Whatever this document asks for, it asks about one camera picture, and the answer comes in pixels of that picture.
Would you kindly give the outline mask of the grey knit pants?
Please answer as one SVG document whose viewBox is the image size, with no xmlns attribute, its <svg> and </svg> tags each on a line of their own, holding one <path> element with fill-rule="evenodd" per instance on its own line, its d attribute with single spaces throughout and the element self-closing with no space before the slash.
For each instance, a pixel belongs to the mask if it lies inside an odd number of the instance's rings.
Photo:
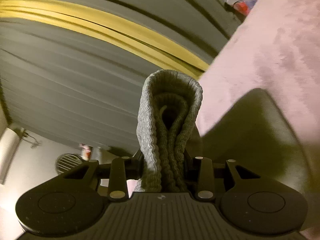
<svg viewBox="0 0 320 240">
<path fill-rule="evenodd" d="M 187 74 L 158 70 L 144 82 L 137 138 L 144 170 L 136 192 L 185 192 L 185 148 L 196 131 L 203 98 L 201 85 Z"/>
</svg>

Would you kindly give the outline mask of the pink plush toy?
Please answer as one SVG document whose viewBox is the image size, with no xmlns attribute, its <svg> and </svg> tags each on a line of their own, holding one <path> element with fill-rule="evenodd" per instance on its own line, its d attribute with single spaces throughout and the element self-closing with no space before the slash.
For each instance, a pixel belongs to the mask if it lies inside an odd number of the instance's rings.
<svg viewBox="0 0 320 240">
<path fill-rule="evenodd" d="M 89 161 L 92 155 L 93 147 L 86 144 L 80 144 L 79 147 L 81 148 L 81 158 L 84 161 Z"/>
</svg>

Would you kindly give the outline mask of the grey curtain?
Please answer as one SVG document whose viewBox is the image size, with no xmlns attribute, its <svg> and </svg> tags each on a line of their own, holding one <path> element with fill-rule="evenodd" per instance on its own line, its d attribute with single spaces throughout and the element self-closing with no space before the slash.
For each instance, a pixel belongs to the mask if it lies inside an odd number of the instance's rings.
<svg viewBox="0 0 320 240">
<path fill-rule="evenodd" d="M 145 79 L 198 78 L 240 23 L 224 0 L 1 0 L 9 115 L 66 145 L 135 152 Z"/>
</svg>

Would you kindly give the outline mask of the round black mirror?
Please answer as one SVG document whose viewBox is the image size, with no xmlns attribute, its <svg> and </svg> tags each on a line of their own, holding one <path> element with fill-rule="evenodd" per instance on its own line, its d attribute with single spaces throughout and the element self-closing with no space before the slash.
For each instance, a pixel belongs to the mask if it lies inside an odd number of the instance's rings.
<svg viewBox="0 0 320 240">
<path fill-rule="evenodd" d="M 65 173 L 83 163 L 83 160 L 76 154 L 66 153 L 59 156 L 55 162 L 57 174 Z"/>
</svg>

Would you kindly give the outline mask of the pink bed sheet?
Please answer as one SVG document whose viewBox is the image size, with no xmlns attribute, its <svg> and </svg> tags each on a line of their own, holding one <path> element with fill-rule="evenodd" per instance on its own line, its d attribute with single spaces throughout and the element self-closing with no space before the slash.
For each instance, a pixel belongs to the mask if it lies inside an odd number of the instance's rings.
<svg viewBox="0 0 320 240">
<path fill-rule="evenodd" d="M 267 90 L 302 144 L 319 191 L 319 0 L 258 0 L 201 76 L 206 134 L 241 96 Z"/>
</svg>

